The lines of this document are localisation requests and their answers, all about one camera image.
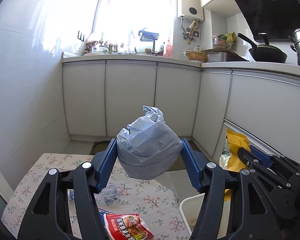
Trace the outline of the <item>wicker basket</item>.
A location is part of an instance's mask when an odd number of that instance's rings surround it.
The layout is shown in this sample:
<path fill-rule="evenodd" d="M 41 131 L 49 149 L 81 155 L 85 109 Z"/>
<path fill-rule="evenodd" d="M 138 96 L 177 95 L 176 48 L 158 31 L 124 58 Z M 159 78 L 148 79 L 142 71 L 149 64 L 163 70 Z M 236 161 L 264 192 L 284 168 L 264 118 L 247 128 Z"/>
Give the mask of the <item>wicker basket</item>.
<path fill-rule="evenodd" d="M 207 54 L 201 51 L 186 50 L 185 55 L 190 61 L 208 62 Z"/>

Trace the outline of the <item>snack bags on counter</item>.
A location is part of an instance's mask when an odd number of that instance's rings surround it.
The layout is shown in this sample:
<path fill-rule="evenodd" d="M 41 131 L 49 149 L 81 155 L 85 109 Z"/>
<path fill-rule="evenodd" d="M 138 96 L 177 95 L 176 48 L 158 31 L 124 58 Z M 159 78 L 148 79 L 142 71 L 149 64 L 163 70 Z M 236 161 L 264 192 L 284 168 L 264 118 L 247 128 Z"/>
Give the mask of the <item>snack bags on counter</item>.
<path fill-rule="evenodd" d="M 236 49 L 236 33 L 219 34 L 212 39 L 213 48 Z"/>

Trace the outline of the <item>white kitchen cabinets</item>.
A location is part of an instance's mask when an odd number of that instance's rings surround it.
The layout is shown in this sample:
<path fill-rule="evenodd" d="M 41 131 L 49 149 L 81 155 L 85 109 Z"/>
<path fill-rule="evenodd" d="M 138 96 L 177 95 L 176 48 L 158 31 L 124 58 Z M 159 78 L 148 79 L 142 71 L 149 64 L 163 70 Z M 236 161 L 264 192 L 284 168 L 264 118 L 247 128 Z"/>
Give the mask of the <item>white kitchen cabinets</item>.
<path fill-rule="evenodd" d="M 128 55 L 62 63 L 66 123 L 75 140 L 113 138 L 146 105 L 215 160 L 231 129 L 263 152 L 300 163 L 300 66 Z"/>

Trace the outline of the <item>white water heater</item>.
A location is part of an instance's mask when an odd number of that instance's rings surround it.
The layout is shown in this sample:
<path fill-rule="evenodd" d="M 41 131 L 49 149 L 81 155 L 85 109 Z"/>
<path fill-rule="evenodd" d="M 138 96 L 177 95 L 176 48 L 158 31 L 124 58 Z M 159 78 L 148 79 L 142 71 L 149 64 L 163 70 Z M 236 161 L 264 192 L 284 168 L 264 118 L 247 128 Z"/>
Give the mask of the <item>white water heater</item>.
<path fill-rule="evenodd" d="M 204 12 L 200 0 L 177 0 L 177 14 L 184 20 L 203 22 Z"/>

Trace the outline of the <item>red instant noodle bowl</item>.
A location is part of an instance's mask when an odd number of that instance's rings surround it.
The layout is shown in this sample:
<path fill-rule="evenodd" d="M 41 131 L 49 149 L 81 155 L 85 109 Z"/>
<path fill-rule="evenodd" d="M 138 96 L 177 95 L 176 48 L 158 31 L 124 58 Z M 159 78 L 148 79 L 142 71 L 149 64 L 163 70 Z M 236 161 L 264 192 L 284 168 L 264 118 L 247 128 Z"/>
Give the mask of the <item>red instant noodle bowl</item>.
<path fill-rule="evenodd" d="M 104 227 L 112 240 L 149 240 L 154 236 L 147 224 L 134 214 L 104 214 Z"/>

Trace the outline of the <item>black frying pan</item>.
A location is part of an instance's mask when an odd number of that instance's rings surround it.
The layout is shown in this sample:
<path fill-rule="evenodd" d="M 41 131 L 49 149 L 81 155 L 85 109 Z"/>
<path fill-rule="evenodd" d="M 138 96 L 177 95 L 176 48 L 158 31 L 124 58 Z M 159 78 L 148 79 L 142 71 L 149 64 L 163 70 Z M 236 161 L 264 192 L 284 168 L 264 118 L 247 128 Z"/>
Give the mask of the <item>black frying pan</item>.
<path fill-rule="evenodd" d="M 237 33 L 237 36 L 239 38 L 251 45 L 249 53 L 256 62 L 285 63 L 287 54 L 276 46 L 270 45 L 266 33 L 259 33 L 259 35 L 262 37 L 264 44 L 257 45 L 242 33 Z"/>

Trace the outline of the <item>red bottle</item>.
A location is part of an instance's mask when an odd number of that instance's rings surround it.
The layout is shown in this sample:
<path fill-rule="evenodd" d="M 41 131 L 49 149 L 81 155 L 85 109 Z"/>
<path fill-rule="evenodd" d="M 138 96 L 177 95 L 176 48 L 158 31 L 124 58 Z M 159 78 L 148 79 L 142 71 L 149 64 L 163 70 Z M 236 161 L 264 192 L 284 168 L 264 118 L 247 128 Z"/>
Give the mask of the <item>red bottle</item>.
<path fill-rule="evenodd" d="M 167 39 L 166 43 L 166 56 L 171 57 L 173 52 L 173 47 L 170 38 Z"/>

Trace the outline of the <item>black range hood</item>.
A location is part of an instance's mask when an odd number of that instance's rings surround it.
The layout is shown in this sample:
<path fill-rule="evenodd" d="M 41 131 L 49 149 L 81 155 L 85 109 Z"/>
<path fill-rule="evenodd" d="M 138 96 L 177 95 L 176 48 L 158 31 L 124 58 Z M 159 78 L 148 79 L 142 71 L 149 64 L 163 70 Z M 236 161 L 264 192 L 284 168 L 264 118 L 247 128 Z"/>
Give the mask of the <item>black range hood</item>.
<path fill-rule="evenodd" d="M 300 4 L 297 0 L 235 0 L 255 41 L 266 33 L 270 41 L 288 41 L 300 28 Z"/>

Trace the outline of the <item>yellow snack wrapper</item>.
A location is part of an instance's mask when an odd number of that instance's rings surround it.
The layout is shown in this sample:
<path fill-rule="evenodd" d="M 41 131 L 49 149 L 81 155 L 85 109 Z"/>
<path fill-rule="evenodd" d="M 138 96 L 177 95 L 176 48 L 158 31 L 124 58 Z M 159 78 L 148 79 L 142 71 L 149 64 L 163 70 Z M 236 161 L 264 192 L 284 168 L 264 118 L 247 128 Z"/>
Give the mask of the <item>yellow snack wrapper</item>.
<path fill-rule="evenodd" d="M 220 167 L 232 172 L 239 172 L 241 169 L 247 168 L 247 166 L 239 159 L 237 152 L 240 148 L 244 148 L 250 152 L 249 145 L 250 142 L 245 135 L 227 129 L 226 141 L 219 158 Z"/>

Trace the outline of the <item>grey paper ball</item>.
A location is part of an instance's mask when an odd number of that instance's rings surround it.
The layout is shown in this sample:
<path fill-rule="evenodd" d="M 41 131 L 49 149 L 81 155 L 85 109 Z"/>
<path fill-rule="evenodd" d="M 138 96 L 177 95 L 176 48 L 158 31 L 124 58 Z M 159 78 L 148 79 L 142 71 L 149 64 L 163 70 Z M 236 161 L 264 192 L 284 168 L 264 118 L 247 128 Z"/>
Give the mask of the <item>grey paper ball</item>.
<path fill-rule="evenodd" d="M 157 107 L 143 106 L 144 115 L 117 134 L 118 159 L 130 178 L 153 180 L 166 172 L 183 148 L 181 139 L 166 124 Z M 151 157 L 146 151 L 156 150 Z"/>

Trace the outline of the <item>white plastic trash bin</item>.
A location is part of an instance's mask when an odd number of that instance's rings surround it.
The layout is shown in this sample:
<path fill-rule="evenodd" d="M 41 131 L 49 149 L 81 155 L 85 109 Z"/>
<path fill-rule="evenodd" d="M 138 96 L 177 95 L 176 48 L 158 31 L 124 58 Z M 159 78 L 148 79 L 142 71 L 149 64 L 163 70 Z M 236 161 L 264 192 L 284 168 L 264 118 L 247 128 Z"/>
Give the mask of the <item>white plastic trash bin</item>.
<path fill-rule="evenodd" d="M 204 195 L 204 193 L 198 194 L 196 196 L 186 198 L 180 203 L 179 212 L 189 235 L 191 235 L 198 219 Z M 217 239 L 226 236 L 230 216 L 230 204 L 230 198 L 224 202 L 221 224 L 219 227 Z"/>

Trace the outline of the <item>blue dish rack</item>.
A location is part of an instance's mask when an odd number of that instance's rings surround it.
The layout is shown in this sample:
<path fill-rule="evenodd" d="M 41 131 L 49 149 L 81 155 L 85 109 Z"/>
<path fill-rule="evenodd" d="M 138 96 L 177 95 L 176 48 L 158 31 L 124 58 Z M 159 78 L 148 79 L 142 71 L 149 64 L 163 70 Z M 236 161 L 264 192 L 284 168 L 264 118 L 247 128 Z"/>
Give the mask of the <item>blue dish rack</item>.
<path fill-rule="evenodd" d="M 145 28 L 138 32 L 138 36 L 140 37 L 141 42 L 153 42 L 152 52 L 155 52 L 155 42 L 159 38 L 159 33 L 153 33 L 150 31 L 146 31 Z"/>

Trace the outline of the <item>metal tray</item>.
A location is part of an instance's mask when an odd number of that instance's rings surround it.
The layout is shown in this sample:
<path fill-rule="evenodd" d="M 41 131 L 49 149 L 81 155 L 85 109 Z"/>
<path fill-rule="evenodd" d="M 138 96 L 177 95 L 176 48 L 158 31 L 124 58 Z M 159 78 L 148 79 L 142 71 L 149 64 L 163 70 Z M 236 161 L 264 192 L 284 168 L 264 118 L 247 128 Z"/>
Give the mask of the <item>metal tray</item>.
<path fill-rule="evenodd" d="M 202 52 L 207 54 L 207 60 L 209 63 L 247 61 L 235 52 L 225 48 L 207 49 Z"/>

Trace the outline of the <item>crushed clear plastic bottle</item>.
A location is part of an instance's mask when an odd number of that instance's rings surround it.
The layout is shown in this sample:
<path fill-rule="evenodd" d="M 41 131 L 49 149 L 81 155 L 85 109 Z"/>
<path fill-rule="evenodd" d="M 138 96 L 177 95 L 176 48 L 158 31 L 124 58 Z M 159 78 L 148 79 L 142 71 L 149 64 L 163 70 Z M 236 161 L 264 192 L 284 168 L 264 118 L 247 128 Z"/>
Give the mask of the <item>crushed clear plastic bottle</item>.
<path fill-rule="evenodd" d="M 112 205 L 119 199 L 117 187 L 109 183 L 100 193 L 94 194 L 97 205 Z"/>

